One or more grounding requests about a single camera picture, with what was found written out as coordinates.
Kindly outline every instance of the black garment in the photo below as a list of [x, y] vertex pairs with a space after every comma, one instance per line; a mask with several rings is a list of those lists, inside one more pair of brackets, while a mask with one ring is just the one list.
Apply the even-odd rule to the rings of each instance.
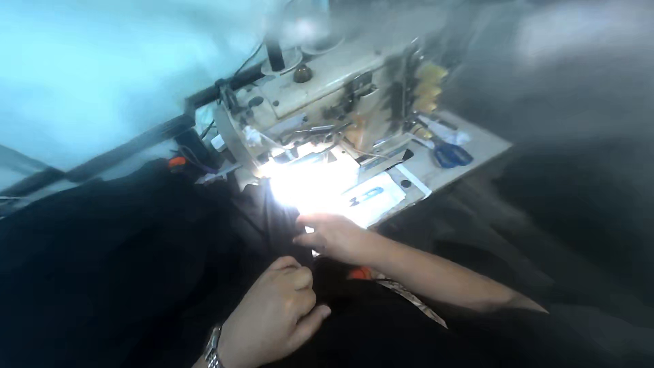
[[[165, 162], [35, 202], [0, 221], [0, 366], [190, 367], [275, 258], [311, 262], [291, 243], [295, 216], [265, 185], [203, 189]], [[594, 364], [549, 316], [506, 310], [444, 329], [382, 286], [315, 266], [332, 315], [274, 366]]]
[[189, 367], [275, 258], [311, 260], [275, 249], [294, 220], [164, 160], [37, 201], [0, 220], [0, 367]]

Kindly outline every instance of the white table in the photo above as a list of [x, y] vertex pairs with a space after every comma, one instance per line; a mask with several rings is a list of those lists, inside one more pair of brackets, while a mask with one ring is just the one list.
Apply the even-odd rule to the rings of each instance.
[[438, 166], [430, 149], [412, 141], [409, 143], [409, 149], [413, 151], [414, 156], [406, 160], [403, 164], [400, 164], [404, 168], [397, 165], [387, 171], [396, 184], [401, 186], [403, 180], [409, 180], [412, 182], [412, 185], [409, 188], [402, 188], [406, 194], [404, 200], [386, 212], [371, 227], [378, 225], [384, 220], [427, 198], [429, 194], [446, 187], [448, 184], [499, 156], [512, 146], [508, 141], [464, 120], [458, 115], [448, 111], [442, 111], [439, 115], [444, 120], [457, 126], [459, 130], [465, 131], [470, 135], [472, 140], [463, 145], [463, 148], [474, 157], [474, 160], [467, 166], [443, 169]]

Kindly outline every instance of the silver watch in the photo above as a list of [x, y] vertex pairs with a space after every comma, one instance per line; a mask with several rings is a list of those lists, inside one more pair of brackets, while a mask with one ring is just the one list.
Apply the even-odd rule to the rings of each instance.
[[218, 339], [220, 338], [221, 329], [222, 326], [218, 325], [213, 328], [211, 335], [209, 335], [209, 342], [207, 342], [204, 353], [204, 359], [209, 368], [225, 368], [218, 357]]

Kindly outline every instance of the hand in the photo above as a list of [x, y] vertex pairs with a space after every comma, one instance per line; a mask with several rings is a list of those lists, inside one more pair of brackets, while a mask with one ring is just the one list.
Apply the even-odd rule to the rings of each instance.
[[302, 234], [293, 243], [315, 249], [321, 254], [351, 265], [371, 265], [388, 240], [339, 215], [316, 213], [298, 217], [298, 225], [314, 232]]
[[314, 308], [313, 275], [281, 257], [259, 276], [222, 325], [218, 356], [226, 368], [255, 368], [297, 350], [330, 315]]

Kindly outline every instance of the bright light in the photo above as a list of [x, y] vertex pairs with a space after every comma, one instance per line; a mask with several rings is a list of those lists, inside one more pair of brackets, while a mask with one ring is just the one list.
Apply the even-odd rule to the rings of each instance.
[[275, 199], [296, 207], [301, 214], [342, 213], [346, 203], [341, 194], [356, 185], [359, 166], [338, 147], [332, 154], [337, 160], [331, 163], [320, 160], [289, 165], [270, 160], [264, 164], [262, 173], [270, 178]]

